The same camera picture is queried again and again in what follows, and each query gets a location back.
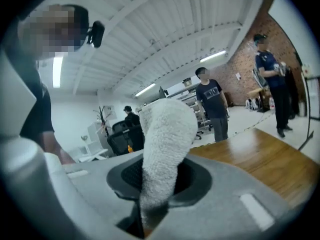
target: black shoe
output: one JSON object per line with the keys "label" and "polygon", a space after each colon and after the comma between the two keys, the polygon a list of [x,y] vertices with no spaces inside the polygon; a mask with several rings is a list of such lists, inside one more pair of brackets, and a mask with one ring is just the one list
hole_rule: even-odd
{"label": "black shoe", "polygon": [[279,136],[280,136],[281,138],[286,137],[286,135],[284,134],[284,130],[282,130],[282,129],[277,129],[277,132],[278,132],[278,134],[279,134]]}
{"label": "black shoe", "polygon": [[285,131],[293,131],[293,129],[290,128],[288,125],[286,125],[286,126],[284,127],[284,130],[285,130]]}

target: man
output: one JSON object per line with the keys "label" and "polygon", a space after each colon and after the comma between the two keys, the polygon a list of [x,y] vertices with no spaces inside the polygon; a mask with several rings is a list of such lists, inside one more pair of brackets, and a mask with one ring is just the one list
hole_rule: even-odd
{"label": "man", "polygon": [[140,117],[132,112],[130,106],[125,106],[123,111],[127,114],[124,120],[130,120],[134,126],[140,125]]}
{"label": "man", "polygon": [[45,152],[57,155],[62,164],[75,161],[55,138],[50,95],[41,82],[36,61],[77,50],[85,42],[88,29],[85,8],[55,4],[33,11],[24,21],[16,19],[3,40],[14,69],[36,97],[20,135],[35,141]]}
{"label": "man", "polygon": [[228,139],[228,103],[224,92],[216,80],[210,79],[210,72],[205,67],[198,68],[195,74],[201,80],[195,90],[201,117],[204,118],[203,103],[214,129],[215,142],[226,140]]}
{"label": "man", "polygon": [[284,131],[292,131],[288,126],[290,100],[285,78],[281,76],[279,71],[280,66],[268,50],[269,43],[267,36],[256,34],[253,37],[253,41],[258,49],[255,56],[256,67],[269,85],[274,100],[277,132],[281,138],[284,138]]}

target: white floor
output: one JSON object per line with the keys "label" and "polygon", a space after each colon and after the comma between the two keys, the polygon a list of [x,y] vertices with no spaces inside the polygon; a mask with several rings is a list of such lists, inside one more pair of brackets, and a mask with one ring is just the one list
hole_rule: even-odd
{"label": "white floor", "polygon": [[[229,108],[230,118],[228,121],[228,136],[234,137],[239,133],[243,133],[253,127],[264,131],[281,141],[287,143],[295,149],[298,149],[306,140],[308,131],[308,118],[298,117],[289,120],[289,126],[293,128],[292,132],[285,132],[285,138],[282,139],[277,133],[276,115],[271,111],[266,113],[259,113],[256,111],[249,111],[242,106],[235,106]],[[314,131],[313,138],[301,150],[303,154],[320,164],[320,122],[312,120],[310,122],[310,133]],[[201,134],[201,140],[195,140],[192,148],[208,145],[215,142],[213,132],[205,131]]]}

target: white ceiling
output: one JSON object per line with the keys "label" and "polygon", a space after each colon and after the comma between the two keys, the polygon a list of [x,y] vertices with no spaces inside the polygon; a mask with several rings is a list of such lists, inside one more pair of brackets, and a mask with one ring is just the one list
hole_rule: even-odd
{"label": "white ceiling", "polygon": [[[105,88],[132,96],[151,83],[168,88],[192,76],[201,58],[220,50],[227,50],[227,56],[209,66],[224,64],[245,37],[262,1],[46,0],[43,5],[84,6],[90,25],[94,21],[105,25],[100,48],[85,44],[63,59],[60,91],[79,94]],[[52,59],[40,63],[48,88],[52,64]]]}

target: fluorescent light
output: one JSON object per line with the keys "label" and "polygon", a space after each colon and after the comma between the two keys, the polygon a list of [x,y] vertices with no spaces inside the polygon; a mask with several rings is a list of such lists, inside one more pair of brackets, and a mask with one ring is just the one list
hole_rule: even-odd
{"label": "fluorescent light", "polygon": [[53,59],[52,83],[53,88],[60,88],[60,75],[63,57]]}
{"label": "fluorescent light", "polygon": [[144,88],[142,91],[139,91],[135,96],[136,97],[140,96],[141,94],[148,91],[150,88],[154,87],[155,85],[156,85],[155,83],[150,84],[148,87]]}
{"label": "fluorescent light", "polygon": [[201,60],[200,60],[200,63],[201,63],[201,62],[205,62],[205,61],[207,61],[207,60],[210,60],[210,59],[212,59],[212,58],[214,58],[214,57],[217,57],[217,56],[219,56],[219,55],[225,54],[226,52],[227,52],[227,51],[225,51],[225,50],[219,51],[219,52],[217,52],[217,53],[215,53],[215,54],[213,54],[213,55],[210,55],[210,56],[208,56],[208,57],[205,57],[205,58],[201,59]]}

